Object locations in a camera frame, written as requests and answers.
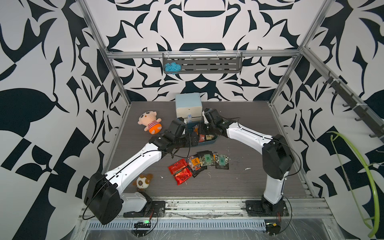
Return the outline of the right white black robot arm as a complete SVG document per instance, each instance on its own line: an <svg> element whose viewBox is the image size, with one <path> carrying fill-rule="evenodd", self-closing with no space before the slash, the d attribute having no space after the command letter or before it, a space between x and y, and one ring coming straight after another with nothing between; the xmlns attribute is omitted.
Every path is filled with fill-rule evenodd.
<svg viewBox="0 0 384 240"><path fill-rule="evenodd" d="M294 165L295 158L282 135L266 135L224 118L216 109L206 108L203 113L205 130L241 142L262 155L263 169L267 174L262 203L276 206L283 200L286 178Z"/></svg>

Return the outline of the orange label tea bag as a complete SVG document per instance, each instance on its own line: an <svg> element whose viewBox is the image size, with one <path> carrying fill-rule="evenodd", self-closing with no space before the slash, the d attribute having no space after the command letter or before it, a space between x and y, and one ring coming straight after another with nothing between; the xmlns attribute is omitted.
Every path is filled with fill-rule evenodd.
<svg viewBox="0 0 384 240"><path fill-rule="evenodd" d="M192 171L197 171L201 168L201 161L197 156L190 156L187 158L187 164L192 169Z"/></svg>

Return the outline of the green label tea bag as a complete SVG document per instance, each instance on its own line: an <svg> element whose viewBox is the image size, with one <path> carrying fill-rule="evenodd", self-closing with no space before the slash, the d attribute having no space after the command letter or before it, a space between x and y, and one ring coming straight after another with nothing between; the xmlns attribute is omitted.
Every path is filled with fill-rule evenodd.
<svg viewBox="0 0 384 240"><path fill-rule="evenodd" d="M203 151L201 163L203 166L214 166L216 164L215 154L211 151Z"/></svg>
<svg viewBox="0 0 384 240"><path fill-rule="evenodd" d="M215 154L215 168L228 170L230 158L227 155Z"/></svg>

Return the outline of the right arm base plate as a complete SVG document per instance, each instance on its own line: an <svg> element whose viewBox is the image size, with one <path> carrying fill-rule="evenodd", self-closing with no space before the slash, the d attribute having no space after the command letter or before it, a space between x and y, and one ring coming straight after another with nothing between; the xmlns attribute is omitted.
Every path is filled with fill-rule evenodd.
<svg viewBox="0 0 384 240"><path fill-rule="evenodd" d="M283 199L276 204L271 204L267 200L247 200L246 211L249 217L287 217L289 211Z"/></svg>

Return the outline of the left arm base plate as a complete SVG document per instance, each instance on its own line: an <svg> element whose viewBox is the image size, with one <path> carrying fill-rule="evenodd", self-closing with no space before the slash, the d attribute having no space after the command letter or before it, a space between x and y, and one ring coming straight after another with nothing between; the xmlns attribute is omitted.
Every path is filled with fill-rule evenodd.
<svg viewBox="0 0 384 240"><path fill-rule="evenodd" d="M144 208L139 212L126 212L123 213L124 218L149 218L158 214L159 217L163 217L166 210L165 201L152 201L147 203Z"/></svg>

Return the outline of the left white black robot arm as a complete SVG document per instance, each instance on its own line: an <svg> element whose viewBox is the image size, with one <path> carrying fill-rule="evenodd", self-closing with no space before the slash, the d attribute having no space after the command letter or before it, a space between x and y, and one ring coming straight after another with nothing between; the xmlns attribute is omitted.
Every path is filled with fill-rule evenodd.
<svg viewBox="0 0 384 240"><path fill-rule="evenodd" d="M149 198L141 193L123 198L122 193L144 170L166 155L175 155L180 148L197 146L199 134L188 129L182 118L173 120L167 130L156 134L135 155L105 174L92 175L84 203L103 225L114 220L124 207L130 212L140 212Z"/></svg>

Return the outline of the pink label tea bag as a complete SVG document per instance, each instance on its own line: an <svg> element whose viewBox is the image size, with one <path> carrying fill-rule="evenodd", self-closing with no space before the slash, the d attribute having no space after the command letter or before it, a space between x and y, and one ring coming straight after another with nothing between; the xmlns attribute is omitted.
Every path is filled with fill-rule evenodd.
<svg viewBox="0 0 384 240"><path fill-rule="evenodd" d="M202 143L202 142L205 142L205 141L206 141L205 135L200 135L199 136L199 143Z"/></svg>

